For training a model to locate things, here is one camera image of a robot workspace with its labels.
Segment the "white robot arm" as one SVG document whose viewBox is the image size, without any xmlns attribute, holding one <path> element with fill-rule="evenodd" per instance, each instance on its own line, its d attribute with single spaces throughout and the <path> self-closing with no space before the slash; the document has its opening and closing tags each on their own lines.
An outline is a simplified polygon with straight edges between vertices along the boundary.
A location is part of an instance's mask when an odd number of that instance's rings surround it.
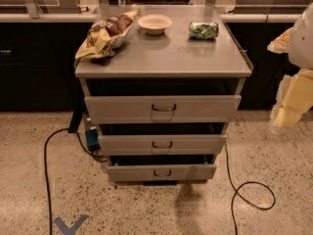
<svg viewBox="0 0 313 235">
<path fill-rule="evenodd" d="M 267 50 L 287 53 L 290 63 L 299 67 L 296 75 L 283 76 L 270 114 L 270 131 L 283 134 L 313 107 L 313 4 Z"/>
</svg>

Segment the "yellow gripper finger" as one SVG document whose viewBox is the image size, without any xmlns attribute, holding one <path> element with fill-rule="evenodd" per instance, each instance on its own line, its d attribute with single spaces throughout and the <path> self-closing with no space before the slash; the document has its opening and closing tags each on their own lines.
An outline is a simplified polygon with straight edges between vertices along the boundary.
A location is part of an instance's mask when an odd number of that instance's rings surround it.
<svg viewBox="0 0 313 235">
<path fill-rule="evenodd" d="M 276 104 L 270 114 L 269 129 L 283 134 L 296 126 L 313 107 L 313 70 L 301 69 L 296 75 L 285 75 L 280 82 Z"/>
<path fill-rule="evenodd" d="M 284 54 L 290 50 L 292 28 L 287 29 L 267 46 L 267 50 L 275 54 Z"/>
</svg>

